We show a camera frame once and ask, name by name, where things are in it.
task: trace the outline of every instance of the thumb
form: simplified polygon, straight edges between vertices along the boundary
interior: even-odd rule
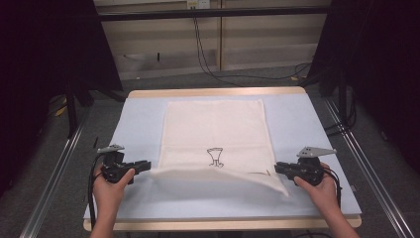
[[[296,182],[297,185],[299,185],[300,187],[302,187],[303,189],[309,191],[310,189],[313,188],[313,186],[311,184],[309,184],[309,182],[305,181],[304,179],[300,178],[300,177],[294,177],[294,182]]]
[[[134,173],[136,171],[134,169],[129,169],[126,174],[118,181],[118,184],[122,184],[123,186],[127,185],[129,181],[133,178]]]

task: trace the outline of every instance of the human arm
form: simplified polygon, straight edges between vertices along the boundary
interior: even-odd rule
[[[325,164],[322,164],[322,166],[329,169],[329,167]],[[316,186],[309,184],[299,177],[295,177],[294,181],[308,192],[312,202],[316,205],[319,212],[324,217],[334,237],[360,237],[346,220],[340,209],[336,196],[336,185],[330,176],[324,175],[321,183]]]
[[[117,183],[108,182],[102,176],[96,178],[93,195],[95,196],[98,214],[96,224],[90,234],[91,238],[111,238],[114,236],[114,223],[121,200],[124,197],[124,188],[133,178],[134,173],[134,169],[129,169]],[[97,170],[95,174],[99,175],[100,170]]]

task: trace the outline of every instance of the metal rail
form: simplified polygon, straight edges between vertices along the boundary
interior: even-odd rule
[[[325,100],[328,110],[330,111],[333,119],[336,123],[340,122],[340,116],[338,114],[338,108],[336,104],[331,99]],[[398,237],[400,238],[414,238],[414,234],[411,231],[408,223],[406,222],[402,212],[393,201],[392,197],[386,191],[384,185],[380,181],[370,162],[368,157],[365,155],[358,141],[351,131],[346,131],[345,128],[341,125],[339,126],[340,130],[343,131],[343,138],[346,140],[350,150],[353,153],[353,156],[356,159],[356,162],[359,164],[362,172],[364,173],[367,182],[369,183],[373,193],[375,194],[377,200],[383,208],[386,216],[394,227]]]
[[[305,6],[305,7],[273,7],[273,8],[232,8],[232,9],[200,9],[200,10],[171,10],[153,12],[101,13],[99,20],[132,21],[179,18],[210,18],[210,17],[246,17],[273,15],[305,15],[327,13],[349,13],[360,11],[354,7]]]
[[[56,189],[58,188],[61,177],[65,172],[65,168],[67,167],[68,161],[70,160],[71,155],[73,154],[74,148],[77,145],[78,139],[80,138],[81,131],[85,125],[85,122],[87,121],[88,112],[89,108],[86,108],[83,113],[81,122],[77,127],[77,130],[71,138],[67,139],[64,149],[62,150],[58,162],[55,166],[55,169],[52,172],[52,176],[50,177],[50,180],[47,183],[43,194],[41,195],[41,198],[38,201],[37,206],[33,210],[30,218],[28,219],[25,225],[24,230],[21,233],[21,238],[37,237],[41,225],[43,224],[47,212],[49,211],[50,205],[53,202],[53,197],[55,195]]]

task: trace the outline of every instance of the finger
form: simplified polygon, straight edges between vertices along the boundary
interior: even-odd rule
[[[118,184],[127,185],[129,181],[133,178],[134,173],[136,171],[134,169],[129,169],[126,174],[118,181]]]
[[[96,177],[102,173],[102,165],[95,168],[95,172],[93,173]]]
[[[322,163],[322,162],[321,162],[321,166],[322,166],[323,168],[325,168],[325,169],[330,169],[330,166],[328,166],[327,164]]]
[[[305,190],[313,189],[313,186],[311,184],[309,184],[309,182],[305,181],[304,179],[302,179],[300,177],[295,177],[293,179],[294,179],[294,182],[296,182],[296,184],[298,184],[303,189],[305,189]]]

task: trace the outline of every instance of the power outlet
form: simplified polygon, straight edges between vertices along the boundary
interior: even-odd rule
[[[186,9],[210,9],[210,0],[187,0]]]
[[[198,9],[210,9],[210,0],[198,0]]]
[[[187,0],[186,9],[198,9],[198,0]]]

